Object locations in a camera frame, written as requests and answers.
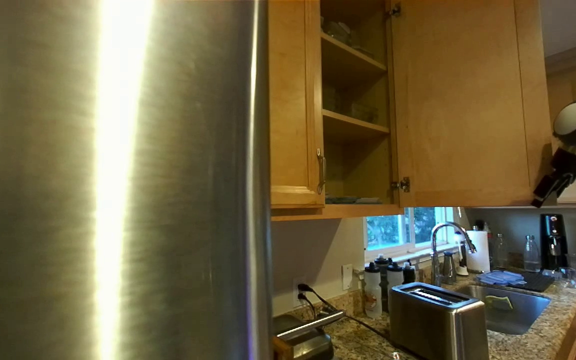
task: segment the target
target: window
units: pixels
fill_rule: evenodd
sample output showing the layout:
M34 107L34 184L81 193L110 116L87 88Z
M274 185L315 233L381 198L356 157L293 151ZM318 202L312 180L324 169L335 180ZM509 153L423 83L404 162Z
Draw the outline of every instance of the window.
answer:
M365 258L379 254L402 256L430 248L432 230L438 223L453 221L452 207L407 207L403 215L365 218ZM455 231L444 227L437 234L437 244L446 244Z

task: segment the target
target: power cord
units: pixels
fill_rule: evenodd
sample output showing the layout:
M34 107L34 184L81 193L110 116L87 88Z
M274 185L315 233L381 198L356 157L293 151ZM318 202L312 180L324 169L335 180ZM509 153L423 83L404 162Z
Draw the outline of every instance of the power cord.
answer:
M311 301L308 300L308 296L306 296L306 294L304 294L303 292L299 292L299 294L297 295L297 299L305 300L306 303L310 305L310 309L312 310L312 319L317 320L317 310L315 310L315 305L313 305L313 303L311 303Z
M306 301L309 303L309 305L311 306L311 309L313 310L313 313L315 312L315 307L313 306L313 303L311 303L311 302L308 300L308 298L307 298L306 294L304 294L304 292L309 292L309 293L315 294L315 296L324 304L324 306L325 306L326 308L328 308L328 309L329 309L330 311L332 311L332 312L336 312L336 311L337 311L337 308L336 308L336 307L334 307L333 305L331 305L331 303L329 303L329 302L326 301L323 297L321 297L321 296L317 293L317 291L315 291L315 290L314 290L312 287L310 287L308 284L298 284L298 285L297 285L297 290L300 291L299 295L300 295L300 296L303 296L303 297L305 298L304 300L306 300ZM365 326L366 328L368 328L368 330L370 330L370 331L372 331L373 333L379 335L379 336L382 337L384 340L386 340L389 344L391 343L391 339L388 338L388 336L386 336L384 333L382 333L382 332L380 332L379 330L377 330L376 328L374 328L374 327L368 325L367 323L365 323L365 322L363 322L363 321L361 321L361 320L359 320L359 319L356 319L356 318L354 318L354 317L352 317L352 316L350 316L350 315L348 315L348 314L346 314L345 317L347 317L348 319L350 319L350 320L352 320L352 321L357 322L359 325Z

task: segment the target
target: kitchen faucet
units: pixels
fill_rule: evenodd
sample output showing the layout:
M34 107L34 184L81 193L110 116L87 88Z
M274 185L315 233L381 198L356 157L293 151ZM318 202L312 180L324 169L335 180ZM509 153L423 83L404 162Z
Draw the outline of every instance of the kitchen faucet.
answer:
M439 253L437 253L437 231L439 231L439 229L441 228L445 228L446 226L452 226L453 228L455 228L455 230L461 231L463 236L466 238L466 245L468 246L468 252L471 254L477 253L477 248L475 248L473 241L468 236L468 232L466 232L466 229L461 227L458 223L447 221L436 224L434 228L432 228L432 238L431 238L432 272L430 274L432 279L432 285L435 285L435 287L441 287L442 285L441 278L439 277Z

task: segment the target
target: cabinet hinge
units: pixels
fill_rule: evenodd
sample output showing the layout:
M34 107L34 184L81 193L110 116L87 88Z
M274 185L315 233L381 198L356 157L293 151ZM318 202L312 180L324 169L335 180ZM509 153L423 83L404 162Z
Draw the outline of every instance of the cabinet hinge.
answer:
M401 14L402 14L402 3L401 2L396 3L395 6L393 6L392 9L390 11L388 11L388 15L394 16L395 18L398 18Z
M410 178L409 177L404 177L403 180L401 181L393 181L390 183L390 188L393 189L393 191L403 191L404 193L409 193L410 192Z

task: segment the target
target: blue cloth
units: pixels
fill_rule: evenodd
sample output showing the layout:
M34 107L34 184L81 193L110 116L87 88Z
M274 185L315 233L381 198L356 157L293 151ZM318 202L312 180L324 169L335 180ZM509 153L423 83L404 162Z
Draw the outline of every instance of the blue cloth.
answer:
M477 279L490 285L520 285L526 284L524 276L520 273L495 270L477 275Z

